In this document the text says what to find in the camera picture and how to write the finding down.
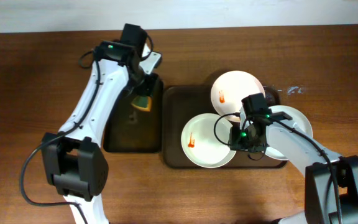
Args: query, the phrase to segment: white wall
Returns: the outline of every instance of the white wall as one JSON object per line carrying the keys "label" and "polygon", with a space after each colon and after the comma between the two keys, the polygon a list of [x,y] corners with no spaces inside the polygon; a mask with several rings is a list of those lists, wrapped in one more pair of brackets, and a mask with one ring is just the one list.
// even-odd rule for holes
{"label": "white wall", "polygon": [[358,0],[0,0],[0,32],[358,24]]}

